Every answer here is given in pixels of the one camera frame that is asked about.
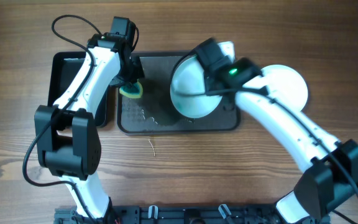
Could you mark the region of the green yellow sponge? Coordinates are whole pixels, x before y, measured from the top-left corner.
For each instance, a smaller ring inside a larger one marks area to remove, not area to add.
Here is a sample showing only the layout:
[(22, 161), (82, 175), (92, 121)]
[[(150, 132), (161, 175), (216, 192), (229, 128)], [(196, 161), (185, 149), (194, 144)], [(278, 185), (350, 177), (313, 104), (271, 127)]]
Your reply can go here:
[(140, 82), (127, 83), (126, 85), (120, 87), (119, 93), (127, 98), (139, 99), (143, 95), (143, 87)]

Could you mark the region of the white plate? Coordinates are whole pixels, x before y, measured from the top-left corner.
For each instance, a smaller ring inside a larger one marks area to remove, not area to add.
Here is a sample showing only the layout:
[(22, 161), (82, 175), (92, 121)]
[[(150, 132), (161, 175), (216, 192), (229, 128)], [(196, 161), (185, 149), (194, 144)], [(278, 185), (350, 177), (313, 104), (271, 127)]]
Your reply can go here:
[(204, 70), (196, 57), (184, 60), (173, 74), (170, 97), (175, 109), (188, 118), (202, 118), (212, 113), (220, 104), (221, 96), (181, 96), (205, 92)]
[(269, 65), (262, 69), (270, 96), (301, 111), (308, 101), (308, 87), (303, 77), (285, 65)]

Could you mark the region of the white plate top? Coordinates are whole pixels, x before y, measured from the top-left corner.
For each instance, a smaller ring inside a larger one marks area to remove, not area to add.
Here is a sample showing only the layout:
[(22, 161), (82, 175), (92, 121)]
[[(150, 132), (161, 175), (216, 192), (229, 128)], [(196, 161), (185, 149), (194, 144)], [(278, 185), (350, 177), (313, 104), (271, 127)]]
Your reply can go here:
[(285, 65), (269, 65), (262, 69), (270, 96), (301, 111), (308, 101), (308, 87), (303, 77)]

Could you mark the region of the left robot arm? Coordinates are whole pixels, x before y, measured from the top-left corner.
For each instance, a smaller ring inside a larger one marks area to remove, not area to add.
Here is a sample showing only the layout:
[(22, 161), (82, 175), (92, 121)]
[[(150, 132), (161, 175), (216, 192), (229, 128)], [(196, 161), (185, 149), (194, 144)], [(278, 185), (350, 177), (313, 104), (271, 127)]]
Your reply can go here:
[(78, 73), (52, 106), (39, 106), (35, 112), (36, 137), (23, 161), (25, 180), (27, 163), (33, 149), (39, 164), (58, 177), (57, 185), (66, 185), (76, 202), (74, 219), (82, 223), (114, 223), (111, 198), (101, 185), (97, 168), (101, 142), (94, 120), (98, 106), (113, 80), (119, 86), (135, 84), (140, 67), (131, 58), (138, 34), (118, 31), (96, 34), (84, 47), (85, 57)]

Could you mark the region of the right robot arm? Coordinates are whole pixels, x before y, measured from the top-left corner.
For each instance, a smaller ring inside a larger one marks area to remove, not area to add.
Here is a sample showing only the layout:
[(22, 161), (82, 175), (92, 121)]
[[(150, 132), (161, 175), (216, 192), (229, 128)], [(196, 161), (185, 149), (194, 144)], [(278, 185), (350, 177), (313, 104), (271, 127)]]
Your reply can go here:
[(302, 112), (308, 89), (296, 70), (233, 60), (214, 39), (195, 52), (208, 95), (232, 94), (236, 106), (256, 119), (301, 171), (293, 190), (275, 204), (287, 223), (321, 219), (349, 198), (358, 199), (358, 143), (340, 141)]

